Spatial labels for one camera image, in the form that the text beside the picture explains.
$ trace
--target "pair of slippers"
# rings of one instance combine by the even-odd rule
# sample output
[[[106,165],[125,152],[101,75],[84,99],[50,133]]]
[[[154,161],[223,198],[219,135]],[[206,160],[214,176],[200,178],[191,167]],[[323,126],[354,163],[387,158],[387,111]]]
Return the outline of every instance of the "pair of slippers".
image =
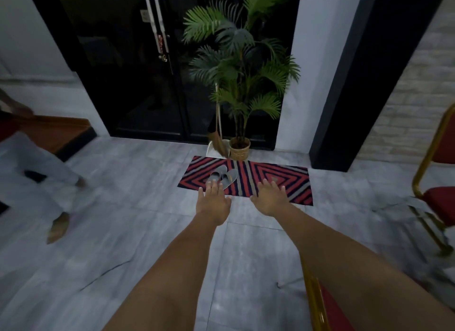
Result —
[[[210,176],[207,179],[209,181],[216,181],[217,183],[223,184],[223,190],[227,189],[230,184],[232,184],[238,178],[238,171],[236,169],[231,169],[228,172],[226,166],[219,166],[213,172],[210,173]]]

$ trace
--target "rug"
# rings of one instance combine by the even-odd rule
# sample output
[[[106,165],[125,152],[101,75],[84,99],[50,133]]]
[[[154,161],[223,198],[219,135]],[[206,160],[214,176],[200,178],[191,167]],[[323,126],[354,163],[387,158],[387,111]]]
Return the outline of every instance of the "rug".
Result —
[[[304,167],[194,156],[178,186],[193,190],[205,188],[210,173],[221,165],[226,165],[228,170],[238,170],[238,178],[225,190],[225,194],[241,197],[257,195],[257,183],[267,179],[275,181],[280,187],[286,186],[291,202],[313,205],[308,169]]]

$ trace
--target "wall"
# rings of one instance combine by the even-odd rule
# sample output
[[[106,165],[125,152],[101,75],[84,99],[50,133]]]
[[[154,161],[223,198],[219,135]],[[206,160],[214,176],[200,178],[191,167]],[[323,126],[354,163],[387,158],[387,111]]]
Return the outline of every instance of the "wall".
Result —
[[[455,0],[443,0],[357,158],[418,163],[455,102]]]
[[[86,118],[108,135],[32,0],[0,0],[0,88],[38,115]]]
[[[299,83],[286,92],[275,150],[308,153],[359,0],[300,0],[292,54]]]

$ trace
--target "black pillar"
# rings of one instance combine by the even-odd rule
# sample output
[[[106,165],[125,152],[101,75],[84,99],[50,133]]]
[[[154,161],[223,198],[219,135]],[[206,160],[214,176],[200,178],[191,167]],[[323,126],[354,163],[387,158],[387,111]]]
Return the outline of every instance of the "black pillar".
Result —
[[[442,0],[360,0],[310,149],[347,172]]]

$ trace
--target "stone tile wall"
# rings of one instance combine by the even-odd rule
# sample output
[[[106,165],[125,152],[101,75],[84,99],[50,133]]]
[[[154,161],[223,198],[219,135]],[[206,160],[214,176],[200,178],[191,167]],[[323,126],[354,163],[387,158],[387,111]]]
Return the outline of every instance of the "stone tile wall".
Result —
[[[455,0],[443,0],[357,158],[420,162],[455,102]]]

